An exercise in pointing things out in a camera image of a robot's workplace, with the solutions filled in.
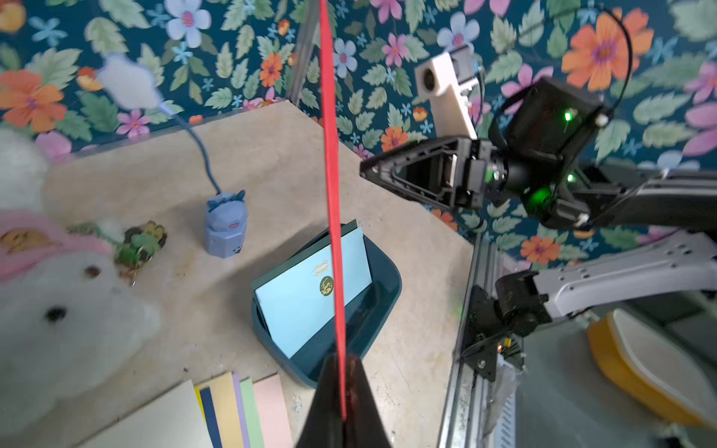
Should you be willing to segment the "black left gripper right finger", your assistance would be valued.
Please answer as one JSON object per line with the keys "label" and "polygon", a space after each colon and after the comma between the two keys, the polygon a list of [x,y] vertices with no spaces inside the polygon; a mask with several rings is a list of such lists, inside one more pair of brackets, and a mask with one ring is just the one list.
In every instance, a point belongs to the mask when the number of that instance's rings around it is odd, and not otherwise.
{"label": "black left gripper right finger", "polygon": [[344,446],[349,448],[390,448],[391,443],[378,412],[361,358],[347,358],[347,419]]}

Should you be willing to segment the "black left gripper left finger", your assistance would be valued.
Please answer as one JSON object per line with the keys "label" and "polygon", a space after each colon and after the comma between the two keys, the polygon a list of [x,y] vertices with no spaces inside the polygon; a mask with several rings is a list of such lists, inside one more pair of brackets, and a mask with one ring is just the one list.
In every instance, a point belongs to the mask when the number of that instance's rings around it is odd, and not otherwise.
{"label": "black left gripper left finger", "polygon": [[336,355],[326,358],[304,428],[296,448],[341,448],[344,420],[341,411]]}

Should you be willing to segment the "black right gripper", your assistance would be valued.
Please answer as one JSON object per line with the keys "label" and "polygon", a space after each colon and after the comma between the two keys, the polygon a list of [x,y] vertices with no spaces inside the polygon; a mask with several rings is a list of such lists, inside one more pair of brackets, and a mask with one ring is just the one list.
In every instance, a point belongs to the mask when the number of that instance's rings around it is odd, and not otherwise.
{"label": "black right gripper", "polygon": [[[508,162],[487,140],[448,136],[410,142],[361,162],[360,175],[407,201],[445,211],[509,199]],[[428,192],[403,179],[441,179],[443,190]]]}

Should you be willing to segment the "light blue envelope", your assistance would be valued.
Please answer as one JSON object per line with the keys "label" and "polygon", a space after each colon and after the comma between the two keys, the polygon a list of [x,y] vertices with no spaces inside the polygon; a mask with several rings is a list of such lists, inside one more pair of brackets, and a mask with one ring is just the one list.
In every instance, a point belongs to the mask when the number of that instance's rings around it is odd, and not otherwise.
{"label": "light blue envelope", "polygon": [[[372,283],[362,228],[342,226],[345,304]],[[334,318],[330,245],[254,291],[267,332],[285,356],[293,357]]]}

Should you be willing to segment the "red envelope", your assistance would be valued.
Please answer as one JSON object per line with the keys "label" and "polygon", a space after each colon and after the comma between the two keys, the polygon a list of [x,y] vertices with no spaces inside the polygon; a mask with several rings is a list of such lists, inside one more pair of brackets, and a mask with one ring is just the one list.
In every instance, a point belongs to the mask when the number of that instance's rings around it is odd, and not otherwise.
{"label": "red envelope", "polygon": [[321,111],[324,118],[324,149],[330,249],[334,281],[335,335],[340,412],[347,421],[347,336],[345,336],[345,294],[343,279],[342,228],[340,221],[339,138],[335,107],[333,40],[329,2],[319,1]]}

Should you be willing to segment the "dark green envelope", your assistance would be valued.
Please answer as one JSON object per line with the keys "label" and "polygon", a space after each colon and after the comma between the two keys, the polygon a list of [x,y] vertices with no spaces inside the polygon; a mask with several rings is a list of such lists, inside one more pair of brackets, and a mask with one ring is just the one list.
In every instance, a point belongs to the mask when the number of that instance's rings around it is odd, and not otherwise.
{"label": "dark green envelope", "polygon": [[259,287],[267,284],[269,281],[277,278],[280,274],[284,274],[289,269],[296,266],[298,263],[305,261],[307,258],[316,254],[320,250],[327,248],[330,245],[330,229],[326,228],[322,233],[315,236],[312,240],[302,246],[295,254],[289,257],[286,261],[280,263],[269,272],[259,276],[251,282],[251,289],[257,290]]}

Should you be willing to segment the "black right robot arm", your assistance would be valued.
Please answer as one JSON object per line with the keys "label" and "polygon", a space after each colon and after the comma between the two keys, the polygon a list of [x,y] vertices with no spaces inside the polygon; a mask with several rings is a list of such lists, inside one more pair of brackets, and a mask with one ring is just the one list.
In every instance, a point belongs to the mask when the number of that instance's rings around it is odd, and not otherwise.
{"label": "black right robot arm", "polygon": [[516,107],[513,119],[505,128],[492,123],[485,139],[410,143],[362,162],[360,175],[405,200],[450,213],[517,199],[531,218],[556,230],[715,230],[714,172],[582,158],[614,123],[614,111],[597,95],[542,78],[505,104]]}

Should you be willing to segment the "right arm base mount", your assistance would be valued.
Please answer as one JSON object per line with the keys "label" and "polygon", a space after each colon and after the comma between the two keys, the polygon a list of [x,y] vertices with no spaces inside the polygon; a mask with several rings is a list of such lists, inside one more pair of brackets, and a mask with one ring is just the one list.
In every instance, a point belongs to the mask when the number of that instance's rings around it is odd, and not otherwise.
{"label": "right arm base mount", "polygon": [[481,336],[527,337],[573,312],[678,291],[716,289],[716,235],[677,231],[656,243],[571,268],[506,274],[474,326]]}

